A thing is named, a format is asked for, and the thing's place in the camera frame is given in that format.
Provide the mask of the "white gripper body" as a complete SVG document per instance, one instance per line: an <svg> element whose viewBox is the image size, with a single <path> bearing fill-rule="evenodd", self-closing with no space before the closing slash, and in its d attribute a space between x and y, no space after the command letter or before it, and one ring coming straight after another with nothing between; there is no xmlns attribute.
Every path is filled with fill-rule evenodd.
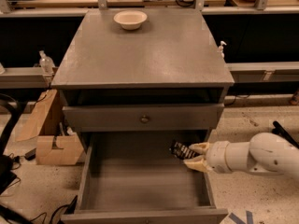
<svg viewBox="0 0 299 224"><path fill-rule="evenodd" d="M218 141L212 143L206 152L206 161L211 169L218 174L229 174L231 169L226 161L226 148L228 141Z"/></svg>

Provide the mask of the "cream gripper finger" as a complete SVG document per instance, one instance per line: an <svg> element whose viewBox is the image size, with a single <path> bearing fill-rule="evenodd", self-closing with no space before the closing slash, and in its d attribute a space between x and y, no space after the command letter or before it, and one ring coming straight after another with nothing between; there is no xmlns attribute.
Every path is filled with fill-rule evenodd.
<svg viewBox="0 0 299 224"><path fill-rule="evenodd" d="M190 145L190 149L198 154L206 154L210 148L210 144L208 142L204 143L195 143Z"/></svg>
<svg viewBox="0 0 299 224"><path fill-rule="evenodd" d="M184 164L194 171L202 172L202 173L208 173L211 171L211 168L206 164L205 160L184 160Z"/></svg>

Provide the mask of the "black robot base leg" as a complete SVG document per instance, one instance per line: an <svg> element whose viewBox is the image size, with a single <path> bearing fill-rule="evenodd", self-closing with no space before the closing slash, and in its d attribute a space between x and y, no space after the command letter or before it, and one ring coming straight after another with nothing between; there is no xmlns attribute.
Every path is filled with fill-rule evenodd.
<svg viewBox="0 0 299 224"><path fill-rule="evenodd" d="M286 139L289 143L299 149L299 144L291 137L291 135L280 125L279 122L273 122L274 129L272 130L273 134L281 135L284 139Z"/></svg>

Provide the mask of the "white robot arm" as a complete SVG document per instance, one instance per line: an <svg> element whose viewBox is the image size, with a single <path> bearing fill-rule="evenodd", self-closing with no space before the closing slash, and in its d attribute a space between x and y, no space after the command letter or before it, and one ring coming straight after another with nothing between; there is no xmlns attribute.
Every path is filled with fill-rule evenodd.
<svg viewBox="0 0 299 224"><path fill-rule="evenodd" d="M258 133L248 142L197 143L190 149L198 156L183 162L195 171L286 175L299 180L299 149L273 133Z"/></svg>

